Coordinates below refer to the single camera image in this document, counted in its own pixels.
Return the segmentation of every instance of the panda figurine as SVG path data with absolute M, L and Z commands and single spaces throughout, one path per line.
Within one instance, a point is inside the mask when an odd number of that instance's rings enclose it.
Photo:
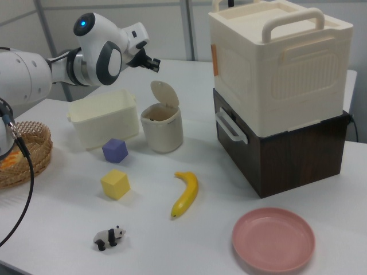
M 104 247 L 106 242 L 110 243 L 111 246 L 116 246 L 116 240 L 121 239 L 125 233 L 126 231 L 117 225 L 116 228 L 111 228 L 109 230 L 98 232 L 94 237 L 93 242 L 98 245 L 98 249 L 100 251 L 103 251 L 106 249 Z

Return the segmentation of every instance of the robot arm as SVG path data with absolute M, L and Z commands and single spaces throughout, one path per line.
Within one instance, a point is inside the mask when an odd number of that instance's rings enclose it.
M 118 78 L 122 63 L 159 71 L 160 60 L 145 54 L 149 37 L 141 23 L 120 29 L 96 13 L 87 13 L 76 21 L 74 34 L 80 48 L 56 58 L 44 59 L 36 53 L 0 48 L 5 50 L 0 53 L 0 117 L 4 122 L 0 124 L 0 160 L 14 144 L 14 123 L 10 123 L 14 119 L 9 106 L 46 98 L 56 82 L 111 85 Z
M 50 59 L 53 82 L 73 85 L 111 85 L 121 71 L 122 62 L 159 71 L 160 60 L 145 54 L 149 37 L 143 24 L 119 29 L 106 18 L 87 13 L 74 25 L 80 48 Z

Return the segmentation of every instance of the white table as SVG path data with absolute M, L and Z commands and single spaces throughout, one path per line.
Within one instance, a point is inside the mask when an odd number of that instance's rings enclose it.
M 0 249 L 0 263 L 25 274 L 257 274 L 232 249 L 233 225 L 260 207 L 280 207 L 313 228 L 316 250 L 296 274 L 365 274 L 367 270 L 367 146 L 345 143 L 341 174 L 259 199 L 216 138 L 211 64 L 162 61 L 156 74 L 127 69 L 113 87 L 136 95 L 138 112 L 155 103 L 149 83 L 162 80 L 178 93 L 184 143 L 158 155 L 140 129 L 127 140 L 129 156 L 119 164 L 101 149 L 86 151 L 67 121 L 68 103 L 45 100 L 18 118 L 49 126 L 53 155 L 35 180 L 29 210 Z M 127 173 L 131 191 L 107 198 L 100 178 L 111 169 Z M 193 171 L 200 190 L 190 209 L 170 219 L 185 184 L 176 171 Z M 29 185 L 0 192 L 0 236 L 18 219 Z M 94 235 L 119 225 L 127 233 L 100 252 Z

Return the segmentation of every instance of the cream storage box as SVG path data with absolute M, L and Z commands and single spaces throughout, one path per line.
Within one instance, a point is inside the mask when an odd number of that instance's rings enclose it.
M 135 96 L 126 89 L 70 102 L 67 118 L 88 150 L 102 147 L 110 139 L 126 140 L 139 133 Z
M 209 13 L 216 91 L 259 137 L 342 114 L 353 25 L 285 0 Z

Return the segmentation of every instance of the purple cube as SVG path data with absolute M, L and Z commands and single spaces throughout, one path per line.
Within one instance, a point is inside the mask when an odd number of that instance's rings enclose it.
M 121 162 L 128 155 L 125 142 L 119 139 L 110 139 L 102 150 L 106 160 L 113 163 Z

